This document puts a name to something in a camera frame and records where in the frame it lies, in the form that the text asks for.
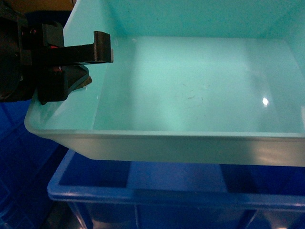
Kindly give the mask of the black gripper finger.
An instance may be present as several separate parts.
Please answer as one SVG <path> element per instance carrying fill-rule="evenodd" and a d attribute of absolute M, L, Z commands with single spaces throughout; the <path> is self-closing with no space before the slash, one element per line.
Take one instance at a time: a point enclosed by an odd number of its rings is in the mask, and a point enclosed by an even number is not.
<path fill-rule="evenodd" d="M 32 66 L 70 66 L 112 63 L 110 34 L 94 31 L 93 38 L 92 44 L 33 50 L 31 64 Z"/>

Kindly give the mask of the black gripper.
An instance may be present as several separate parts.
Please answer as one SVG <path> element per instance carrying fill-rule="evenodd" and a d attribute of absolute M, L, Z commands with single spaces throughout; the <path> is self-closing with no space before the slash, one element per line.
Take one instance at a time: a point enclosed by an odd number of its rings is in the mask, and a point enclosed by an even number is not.
<path fill-rule="evenodd" d="M 32 98 L 37 87 L 38 100 L 65 101 L 69 94 L 92 83 L 83 65 L 42 68 L 37 82 L 31 68 L 22 67 L 22 32 L 27 31 L 26 16 L 7 4 L 0 6 L 0 101 L 17 102 Z"/>

